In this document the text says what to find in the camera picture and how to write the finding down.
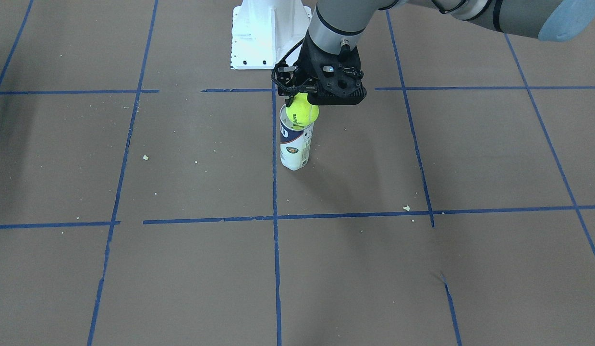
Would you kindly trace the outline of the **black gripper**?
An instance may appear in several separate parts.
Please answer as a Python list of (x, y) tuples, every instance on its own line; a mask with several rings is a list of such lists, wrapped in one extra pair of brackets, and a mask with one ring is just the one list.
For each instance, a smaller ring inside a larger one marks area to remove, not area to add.
[(271, 73), (271, 80), (277, 86), (278, 95), (285, 98), (290, 107), (299, 93), (345, 94), (346, 77), (342, 62), (344, 58), (319, 48), (306, 34), (297, 61), (289, 66), (278, 62)]

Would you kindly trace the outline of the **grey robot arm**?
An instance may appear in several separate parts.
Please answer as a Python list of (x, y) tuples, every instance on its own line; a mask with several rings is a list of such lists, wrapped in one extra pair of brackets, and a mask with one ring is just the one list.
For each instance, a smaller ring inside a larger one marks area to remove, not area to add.
[(595, 0), (319, 0), (302, 39), (273, 66), (278, 96), (287, 107), (361, 103), (360, 41), (375, 13), (404, 8), (543, 42), (570, 41), (595, 20)]

